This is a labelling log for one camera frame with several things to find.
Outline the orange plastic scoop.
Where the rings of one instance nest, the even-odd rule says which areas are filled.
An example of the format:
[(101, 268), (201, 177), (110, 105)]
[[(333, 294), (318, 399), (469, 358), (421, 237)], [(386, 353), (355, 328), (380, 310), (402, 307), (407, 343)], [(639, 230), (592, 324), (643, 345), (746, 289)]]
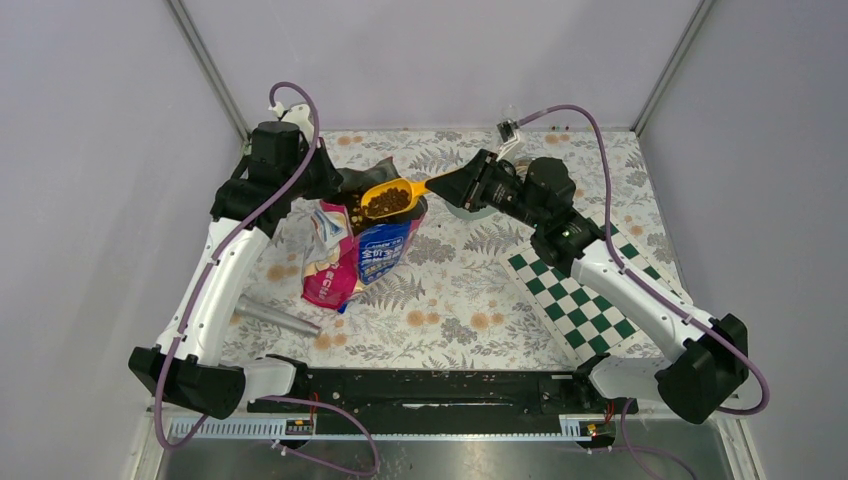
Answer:
[(425, 195), (433, 194), (424, 185), (427, 179), (397, 178), (371, 187), (361, 197), (361, 213), (377, 220), (411, 211)]

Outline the pink pet food bag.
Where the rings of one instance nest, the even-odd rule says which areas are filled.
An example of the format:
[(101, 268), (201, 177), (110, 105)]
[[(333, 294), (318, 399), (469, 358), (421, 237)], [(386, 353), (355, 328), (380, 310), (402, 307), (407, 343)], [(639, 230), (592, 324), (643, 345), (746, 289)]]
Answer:
[(301, 297), (342, 313), (352, 297), (401, 262), (428, 205), (421, 199), (406, 213), (370, 219), (361, 212), (361, 196), (400, 177), (394, 159), (363, 170), (341, 168), (339, 173), (339, 191), (322, 199), (309, 217), (314, 234), (304, 253)]

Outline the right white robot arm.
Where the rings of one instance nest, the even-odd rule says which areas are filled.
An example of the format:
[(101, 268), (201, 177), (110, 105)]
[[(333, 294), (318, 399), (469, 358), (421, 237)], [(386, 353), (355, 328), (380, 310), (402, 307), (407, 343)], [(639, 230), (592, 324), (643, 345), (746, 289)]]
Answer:
[(576, 186), (562, 160), (536, 158), (519, 175), (481, 150), (424, 185), (454, 207), (492, 207), (531, 227), (531, 246), (545, 264), (604, 297), (659, 348), (657, 365), (608, 353), (586, 361), (581, 368), (587, 376), (573, 386), (583, 410), (597, 412), (613, 398), (651, 400), (701, 424), (715, 412), (750, 415), (768, 404), (767, 386), (754, 407), (725, 404), (749, 378), (764, 380), (748, 357), (746, 325), (732, 314), (718, 319), (695, 307), (627, 260), (609, 225), (598, 227), (575, 209)]

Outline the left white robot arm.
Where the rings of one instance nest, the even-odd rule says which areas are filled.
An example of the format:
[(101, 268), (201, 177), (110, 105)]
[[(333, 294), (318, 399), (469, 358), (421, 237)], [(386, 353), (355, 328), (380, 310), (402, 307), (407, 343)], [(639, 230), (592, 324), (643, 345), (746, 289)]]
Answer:
[(153, 346), (129, 357), (151, 394), (215, 419), (269, 395), (288, 411), (307, 404), (311, 387), (292, 362), (225, 364), (224, 337), (248, 274), (292, 203), (326, 199), (341, 183), (310, 121), (265, 121), (253, 130), (249, 153), (215, 193), (204, 250), (177, 312)]

